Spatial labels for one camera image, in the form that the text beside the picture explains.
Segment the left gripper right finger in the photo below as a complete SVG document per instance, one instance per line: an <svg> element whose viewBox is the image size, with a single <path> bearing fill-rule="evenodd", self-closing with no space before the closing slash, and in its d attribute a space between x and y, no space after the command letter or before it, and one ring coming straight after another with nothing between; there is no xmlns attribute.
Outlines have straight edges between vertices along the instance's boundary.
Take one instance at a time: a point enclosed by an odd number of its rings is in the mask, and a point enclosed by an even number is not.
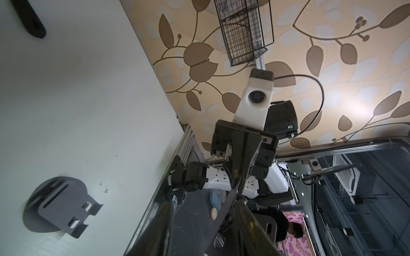
<svg viewBox="0 0 410 256"><path fill-rule="evenodd" d="M244 199L237 199L233 206L233 233L238 256L280 255Z"/></svg>

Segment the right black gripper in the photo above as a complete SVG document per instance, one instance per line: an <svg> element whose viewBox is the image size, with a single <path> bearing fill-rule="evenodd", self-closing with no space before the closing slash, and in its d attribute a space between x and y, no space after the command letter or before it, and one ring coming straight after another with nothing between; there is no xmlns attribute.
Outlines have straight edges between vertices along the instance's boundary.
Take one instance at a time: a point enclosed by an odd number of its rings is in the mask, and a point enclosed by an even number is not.
<svg viewBox="0 0 410 256"><path fill-rule="evenodd" d="M263 130L218 120L212 137L212 156L224 161L232 189L243 192L253 167L268 172L276 156L278 136Z"/></svg>

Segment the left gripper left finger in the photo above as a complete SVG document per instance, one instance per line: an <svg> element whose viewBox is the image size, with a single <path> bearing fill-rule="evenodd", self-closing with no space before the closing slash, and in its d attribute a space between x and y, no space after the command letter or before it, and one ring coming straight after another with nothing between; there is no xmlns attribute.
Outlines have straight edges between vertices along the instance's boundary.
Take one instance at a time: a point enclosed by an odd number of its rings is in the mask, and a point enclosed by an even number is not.
<svg viewBox="0 0 410 256"><path fill-rule="evenodd" d="M126 256L169 256L172 248L174 218L174 203L164 202Z"/></svg>

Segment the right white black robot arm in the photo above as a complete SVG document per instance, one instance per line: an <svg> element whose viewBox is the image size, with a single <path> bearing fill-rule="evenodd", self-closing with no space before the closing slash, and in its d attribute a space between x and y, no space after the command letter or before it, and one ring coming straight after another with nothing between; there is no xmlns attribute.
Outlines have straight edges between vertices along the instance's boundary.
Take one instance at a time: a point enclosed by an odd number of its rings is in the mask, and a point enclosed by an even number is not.
<svg viewBox="0 0 410 256"><path fill-rule="evenodd" d="M286 175L274 162L280 139L297 130L297 117L291 101L273 102L263 130L218 120L212 137L211 153L223 158L220 169L206 163L180 163L167 178L170 192L200 189L229 191L242 178L238 192L262 207L275 207L293 200Z"/></svg>

